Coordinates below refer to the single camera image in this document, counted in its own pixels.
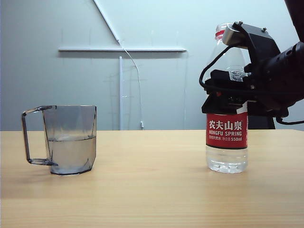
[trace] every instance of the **plastic water bottle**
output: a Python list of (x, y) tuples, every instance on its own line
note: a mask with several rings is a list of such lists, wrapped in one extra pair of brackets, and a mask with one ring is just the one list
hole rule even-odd
[[(231, 23), (223, 23), (217, 26), (216, 42), (210, 63), (227, 46), (222, 42), (226, 26)], [(204, 80), (210, 78), (210, 72), (214, 69), (229, 72), (230, 79), (242, 81), (246, 76), (244, 72), (244, 57), (242, 51), (234, 47), (226, 52), (204, 76)], [(247, 104), (237, 110), (234, 115), (207, 114), (206, 124), (206, 158), (210, 169), (223, 173), (238, 173), (247, 167)]]

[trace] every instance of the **red bottle label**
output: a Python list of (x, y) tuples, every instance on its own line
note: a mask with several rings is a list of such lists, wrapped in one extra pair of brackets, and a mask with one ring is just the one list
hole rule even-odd
[(207, 114), (206, 145), (225, 149), (247, 148), (247, 112)]

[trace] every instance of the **transparent mug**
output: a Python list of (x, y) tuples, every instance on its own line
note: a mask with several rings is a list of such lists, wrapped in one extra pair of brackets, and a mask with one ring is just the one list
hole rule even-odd
[[(31, 158), (25, 117), (42, 112), (47, 158)], [(30, 164), (47, 165), (52, 174), (72, 175), (90, 171), (96, 157), (96, 106), (50, 105), (24, 111), (22, 127), (26, 158)]]

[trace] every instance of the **cup base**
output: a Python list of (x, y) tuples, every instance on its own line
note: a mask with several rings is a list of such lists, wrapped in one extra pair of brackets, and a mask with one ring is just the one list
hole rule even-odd
[(84, 173), (84, 172), (89, 172), (91, 171), (92, 168), (88, 169), (88, 170), (84, 170), (84, 171), (81, 171), (81, 172), (72, 172), (72, 173), (56, 173), (56, 172), (50, 172), (51, 174), (55, 174), (55, 175), (59, 175), (59, 176), (67, 176), (67, 175), (79, 175), (81, 173)]

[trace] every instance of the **robotic arm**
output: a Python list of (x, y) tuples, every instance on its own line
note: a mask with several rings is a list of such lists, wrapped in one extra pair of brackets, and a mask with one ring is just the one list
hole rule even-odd
[[(304, 12), (302, 0), (285, 0), (294, 26), (304, 41)], [(248, 115), (271, 116), (286, 123), (288, 107), (304, 99), (304, 43), (298, 42), (280, 52), (266, 28), (235, 22), (226, 28), (223, 43), (228, 47), (200, 75), (199, 83), (209, 94), (202, 106), (203, 113), (235, 114), (248, 101)], [(244, 67), (243, 82), (230, 80), (228, 71), (214, 70), (203, 82), (204, 73), (230, 48), (248, 49), (251, 63)]]

